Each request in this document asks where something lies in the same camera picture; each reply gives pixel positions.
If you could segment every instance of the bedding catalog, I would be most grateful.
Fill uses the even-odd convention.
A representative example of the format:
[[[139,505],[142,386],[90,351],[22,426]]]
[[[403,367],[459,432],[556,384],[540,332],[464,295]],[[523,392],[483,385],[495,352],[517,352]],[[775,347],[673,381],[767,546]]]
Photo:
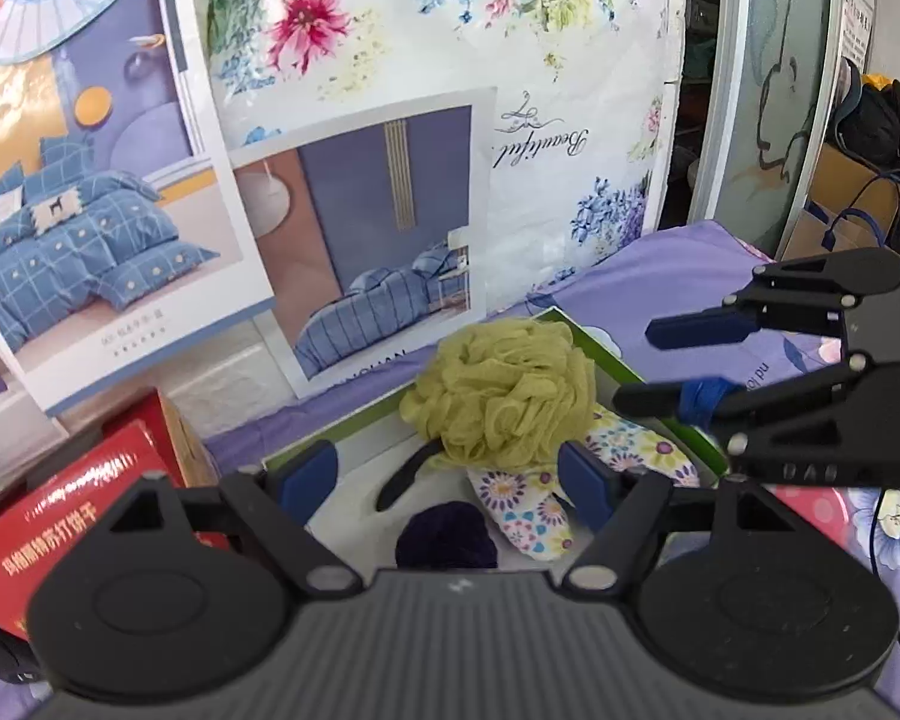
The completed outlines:
[[[269,307],[175,0],[0,0],[0,354],[51,413]]]

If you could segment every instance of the orange circle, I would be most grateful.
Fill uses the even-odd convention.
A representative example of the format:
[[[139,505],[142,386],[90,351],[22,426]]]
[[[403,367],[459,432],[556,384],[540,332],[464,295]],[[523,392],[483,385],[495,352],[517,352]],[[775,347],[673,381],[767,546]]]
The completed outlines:
[[[81,127],[96,127],[113,109],[113,95],[103,86],[89,86],[80,92],[74,105],[74,118]]]

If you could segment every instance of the pink flower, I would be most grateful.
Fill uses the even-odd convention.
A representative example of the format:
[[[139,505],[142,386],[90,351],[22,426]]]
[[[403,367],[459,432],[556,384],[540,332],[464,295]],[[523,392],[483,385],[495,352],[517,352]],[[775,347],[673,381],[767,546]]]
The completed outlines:
[[[490,18],[499,19],[509,10],[509,0],[491,0],[487,3],[487,13]]]
[[[338,11],[340,0],[285,0],[287,15],[271,28],[274,45],[267,52],[269,63],[280,67],[284,50],[293,52],[291,67],[306,73],[314,55],[331,56],[338,37],[346,37],[350,20]]]
[[[653,135],[659,132],[660,109],[657,106],[650,108],[650,113],[647,114],[647,129]]]

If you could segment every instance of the bed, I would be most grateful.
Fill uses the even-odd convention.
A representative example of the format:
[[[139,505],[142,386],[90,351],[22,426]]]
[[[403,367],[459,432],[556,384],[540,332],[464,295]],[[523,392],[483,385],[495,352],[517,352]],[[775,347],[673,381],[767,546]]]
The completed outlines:
[[[357,276],[346,294],[307,320],[293,352],[307,378],[434,312],[466,304],[467,275],[455,250],[437,244],[405,268]]]
[[[160,194],[94,170],[93,142],[43,138],[42,169],[0,178],[0,332],[10,350],[101,298],[122,312],[218,256],[179,240]]]

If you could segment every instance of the black cable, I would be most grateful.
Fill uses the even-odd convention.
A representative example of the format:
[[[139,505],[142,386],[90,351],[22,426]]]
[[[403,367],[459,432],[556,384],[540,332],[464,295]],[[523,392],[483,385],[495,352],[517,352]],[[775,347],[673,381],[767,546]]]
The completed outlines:
[[[436,437],[413,452],[413,455],[410,455],[410,459],[405,461],[399,469],[396,469],[391,478],[386,480],[386,483],[380,488],[380,493],[377,494],[377,511],[386,512],[387,509],[395,504],[397,499],[413,485],[416,473],[423,467],[423,464],[432,456],[439,455],[442,451],[443,440],[440,437]]]
[[[871,537],[869,538],[869,547],[871,548],[871,570],[874,572],[874,576],[877,579],[880,579],[880,572],[876,567],[876,553],[874,552],[874,538],[876,537],[876,521],[880,514],[880,507],[883,506],[883,496],[887,494],[887,490],[880,490],[880,494],[876,499],[876,506],[874,507],[874,520],[871,522]],[[896,643],[900,645],[900,631],[896,632]]]

